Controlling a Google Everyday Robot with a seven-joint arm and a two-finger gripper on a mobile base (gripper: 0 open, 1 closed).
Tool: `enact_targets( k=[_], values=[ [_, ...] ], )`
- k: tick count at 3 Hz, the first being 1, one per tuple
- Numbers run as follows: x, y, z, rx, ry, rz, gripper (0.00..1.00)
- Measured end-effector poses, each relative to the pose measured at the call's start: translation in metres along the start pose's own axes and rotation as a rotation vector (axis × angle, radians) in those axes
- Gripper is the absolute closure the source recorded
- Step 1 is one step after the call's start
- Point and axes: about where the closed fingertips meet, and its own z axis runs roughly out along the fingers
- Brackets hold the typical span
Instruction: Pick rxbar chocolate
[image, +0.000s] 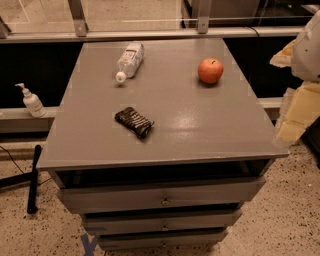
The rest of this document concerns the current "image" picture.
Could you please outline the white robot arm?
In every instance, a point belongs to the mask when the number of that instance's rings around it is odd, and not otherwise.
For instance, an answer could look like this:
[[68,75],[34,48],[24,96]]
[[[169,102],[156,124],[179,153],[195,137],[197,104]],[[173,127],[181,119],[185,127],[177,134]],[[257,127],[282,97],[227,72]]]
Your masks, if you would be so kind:
[[283,95],[275,128],[275,140],[292,145],[320,117],[320,10],[270,64],[290,67],[292,75],[302,80],[297,89],[287,89]]

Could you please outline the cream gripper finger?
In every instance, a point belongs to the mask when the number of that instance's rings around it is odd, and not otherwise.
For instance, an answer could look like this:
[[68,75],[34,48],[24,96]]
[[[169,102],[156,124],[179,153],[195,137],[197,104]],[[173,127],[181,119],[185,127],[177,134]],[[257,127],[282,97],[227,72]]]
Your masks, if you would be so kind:
[[279,68],[290,67],[294,43],[295,40],[292,40],[282,50],[275,54],[270,59],[270,64]]
[[288,88],[280,105],[275,139],[294,144],[320,117],[320,83],[304,81],[297,89]]

